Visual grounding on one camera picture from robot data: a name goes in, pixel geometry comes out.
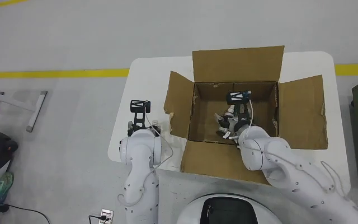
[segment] cardboard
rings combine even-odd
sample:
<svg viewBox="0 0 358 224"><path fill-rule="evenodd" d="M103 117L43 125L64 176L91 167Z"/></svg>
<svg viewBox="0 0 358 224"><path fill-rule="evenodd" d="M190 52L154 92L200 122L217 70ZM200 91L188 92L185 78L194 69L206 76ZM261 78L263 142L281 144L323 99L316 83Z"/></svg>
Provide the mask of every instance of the cardboard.
<svg viewBox="0 0 358 224"><path fill-rule="evenodd" d="M280 137L291 148L328 147L322 76L279 83Z"/></svg>
<svg viewBox="0 0 358 224"><path fill-rule="evenodd" d="M216 134L214 113L230 91L251 90L254 123L291 148L326 149L322 76L279 83L284 47L193 52L194 81L171 72L164 110L171 134L187 138L181 171L267 184L245 168L232 141Z"/></svg>

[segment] yellow floor line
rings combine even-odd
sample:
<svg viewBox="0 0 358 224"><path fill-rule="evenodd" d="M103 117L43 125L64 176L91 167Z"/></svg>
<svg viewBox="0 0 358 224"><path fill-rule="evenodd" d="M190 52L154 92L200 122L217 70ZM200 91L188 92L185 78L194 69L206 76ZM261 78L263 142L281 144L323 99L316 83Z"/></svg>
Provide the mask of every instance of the yellow floor line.
<svg viewBox="0 0 358 224"><path fill-rule="evenodd" d="M336 64L335 69L337 76L358 76L358 64ZM128 73L129 69L0 72L0 78L114 78Z"/></svg>
<svg viewBox="0 0 358 224"><path fill-rule="evenodd" d="M336 64L337 76L358 76L358 64Z"/></svg>
<svg viewBox="0 0 358 224"><path fill-rule="evenodd" d="M129 69L0 72L0 78L113 78L127 77Z"/></svg>
<svg viewBox="0 0 358 224"><path fill-rule="evenodd" d="M8 0L5 2L0 2L0 7L1 6L7 6L9 4L16 4L16 3L20 3L20 2L26 2L27 0Z"/></svg>

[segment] metal stand leg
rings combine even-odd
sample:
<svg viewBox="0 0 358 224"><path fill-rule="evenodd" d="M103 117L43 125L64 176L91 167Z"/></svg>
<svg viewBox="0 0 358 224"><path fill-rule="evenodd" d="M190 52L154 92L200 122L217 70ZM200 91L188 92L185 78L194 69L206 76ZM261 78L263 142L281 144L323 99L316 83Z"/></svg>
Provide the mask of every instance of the metal stand leg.
<svg viewBox="0 0 358 224"><path fill-rule="evenodd" d="M32 116L30 118L30 121L29 121L29 124L26 127L27 132L32 132L32 130L34 129L34 125L35 125L37 116L39 116L39 112L40 112L40 109L41 109L41 107L43 105L43 102L45 100L46 95L47 95L47 91L41 91L39 99L37 100L37 103L36 103L36 110L32 114Z"/></svg>
<svg viewBox="0 0 358 224"><path fill-rule="evenodd" d="M43 102L45 100L46 94L47 94L47 91L41 91L39 99L37 100L36 106L32 106L31 104L21 102L21 101L15 100L13 98L4 96L3 92L0 92L0 102L5 102L7 104L17 106L18 108L23 108L25 110L34 112L30 118L28 126L26 127L27 132L32 132L32 130L34 129L35 122L37 120L37 116L39 115L41 106L43 105Z"/></svg>

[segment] white table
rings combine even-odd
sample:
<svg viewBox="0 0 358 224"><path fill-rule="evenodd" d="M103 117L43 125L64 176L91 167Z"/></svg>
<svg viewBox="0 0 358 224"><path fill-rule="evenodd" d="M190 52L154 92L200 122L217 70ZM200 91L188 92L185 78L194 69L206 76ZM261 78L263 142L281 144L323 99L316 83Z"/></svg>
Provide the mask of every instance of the white table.
<svg viewBox="0 0 358 224"><path fill-rule="evenodd" d="M132 62L108 148L108 156L111 160L120 162L119 142L127 136L128 121L134 119L134 114L129 110L130 100L150 100L152 108L148 117L151 120L159 120L162 135L174 149L174 156L165 162L161 169L179 171L186 140L169 134L169 115L163 110L170 71L178 72L193 81L192 57L139 58ZM333 58L325 52L284 53L280 82L318 74L323 75L328 149L294 150L294 152L322 169L321 160L329 163L339 173L345 192L349 192L351 183ZM162 160L171 154L164 142L163 149L165 152Z"/></svg>

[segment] gray floor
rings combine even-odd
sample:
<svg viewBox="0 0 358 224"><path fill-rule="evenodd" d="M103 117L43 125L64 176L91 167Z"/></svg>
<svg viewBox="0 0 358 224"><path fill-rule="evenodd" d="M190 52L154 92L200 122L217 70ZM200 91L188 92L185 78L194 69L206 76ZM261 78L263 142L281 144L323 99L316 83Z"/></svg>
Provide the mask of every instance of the gray floor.
<svg viewBox="0 0 358 224"><path fill-rule="evenodd" d="M342 119L352 179L350 196L358 202L358 178L350 126L351 87L358 77L337 77ZM125 78L2 80L6 95L36 100L40 90L49 94L33 133L25 127L27 112L0 105L0 132L20 144L12 171L15 183L7 202L37 209L51 223L88 223L89 214L101 208L115 211L114 223L124 222L124 209L116 196L129 168L107 156L111 132ZM259 199L284 223L315 223L306 211L282 198L271 188L200 175L160 171L160 223L175 223L181 209L197 195L234 192ZM11 209L1 223L45 223L38 214Z"/></svg>
<svg viewBox="0 0 358 224"><path fill-rule="evenodd" d="M0 71L129 68L140 57L186 56L192 50L285 45L286 52L322 50L335 63L358 61L358 1L329 0L28 0L0 7ZM352 179L358 178L351 133L351 87L357 77L338 77L338 91ZM116 196L129 171L107 157L125 85L124 78L0 80L0 90L35 102L49 94L33 133L30 115L0 105L0 132L20 144L12 166L8 203L38 209L55 223L88 223L101 208L124 223ZM263 201L284 223L315 223L274 190L198 175L159 172L160 223L175 223L198 194L245 193ZM38 214L12 209L1 223L45 223Z"/></svg>

